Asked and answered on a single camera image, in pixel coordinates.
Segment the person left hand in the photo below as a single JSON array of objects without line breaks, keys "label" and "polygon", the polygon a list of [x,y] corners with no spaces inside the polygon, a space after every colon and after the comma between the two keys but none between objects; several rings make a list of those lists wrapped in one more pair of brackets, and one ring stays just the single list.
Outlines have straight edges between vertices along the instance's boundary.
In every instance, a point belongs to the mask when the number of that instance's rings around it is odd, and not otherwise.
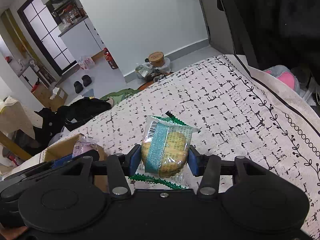
[{"label": "person left hand", "polygon": [[1,239],[5,240],[13,240],[22,235],[28,228],[26,226],[22,226],[19,228],[13,228],[13,229],[6,229],[6,228],[1,228]]}]

